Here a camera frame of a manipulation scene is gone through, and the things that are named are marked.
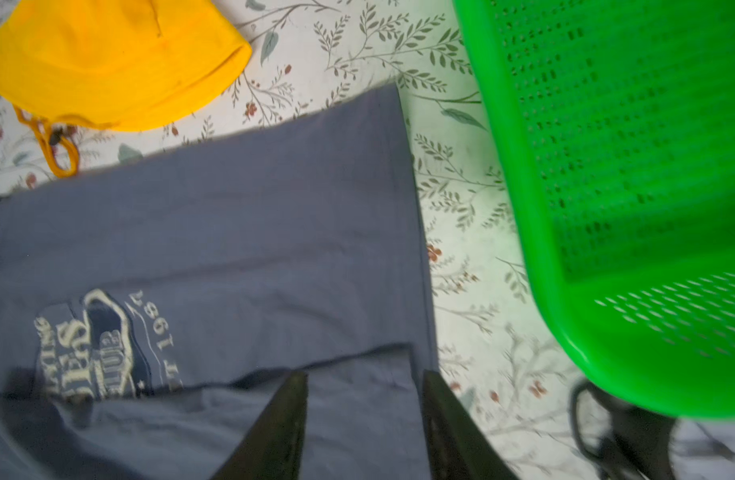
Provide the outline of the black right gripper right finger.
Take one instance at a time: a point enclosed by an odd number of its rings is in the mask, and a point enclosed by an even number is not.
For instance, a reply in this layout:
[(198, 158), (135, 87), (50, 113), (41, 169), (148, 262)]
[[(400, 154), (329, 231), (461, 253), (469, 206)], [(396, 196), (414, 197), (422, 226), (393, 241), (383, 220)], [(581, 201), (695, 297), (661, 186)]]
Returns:
[(441, 374), (423, 372), (421, 402), (433, 480), (517, 480)]

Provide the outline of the green plastic basket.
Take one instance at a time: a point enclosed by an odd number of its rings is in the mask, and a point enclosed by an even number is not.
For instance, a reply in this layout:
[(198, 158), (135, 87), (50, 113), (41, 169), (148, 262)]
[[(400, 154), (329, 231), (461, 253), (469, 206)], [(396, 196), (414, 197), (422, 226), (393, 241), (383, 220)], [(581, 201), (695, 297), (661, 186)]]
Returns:
[(735, 419), (735, 1), (459, 1), (533, 299), (602, 390)]

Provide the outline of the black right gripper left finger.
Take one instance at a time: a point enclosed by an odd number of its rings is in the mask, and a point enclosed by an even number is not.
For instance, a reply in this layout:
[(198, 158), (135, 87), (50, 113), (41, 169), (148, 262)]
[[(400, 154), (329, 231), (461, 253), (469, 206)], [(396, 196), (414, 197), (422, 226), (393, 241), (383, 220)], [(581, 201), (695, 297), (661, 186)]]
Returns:
[(297, 480), (307, 398), (308, 375), (302, 371), (292, 372), (212, 479)]

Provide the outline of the grey tank top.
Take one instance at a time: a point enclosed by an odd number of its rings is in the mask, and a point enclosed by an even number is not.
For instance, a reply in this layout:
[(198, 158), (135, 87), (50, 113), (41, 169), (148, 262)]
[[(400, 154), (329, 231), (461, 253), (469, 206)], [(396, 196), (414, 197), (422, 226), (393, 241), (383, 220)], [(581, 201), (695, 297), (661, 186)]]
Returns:
[(0, 479), (207, 479), (287, 374), (304, 479), (427, 479), (399, 90), (0, 198)]

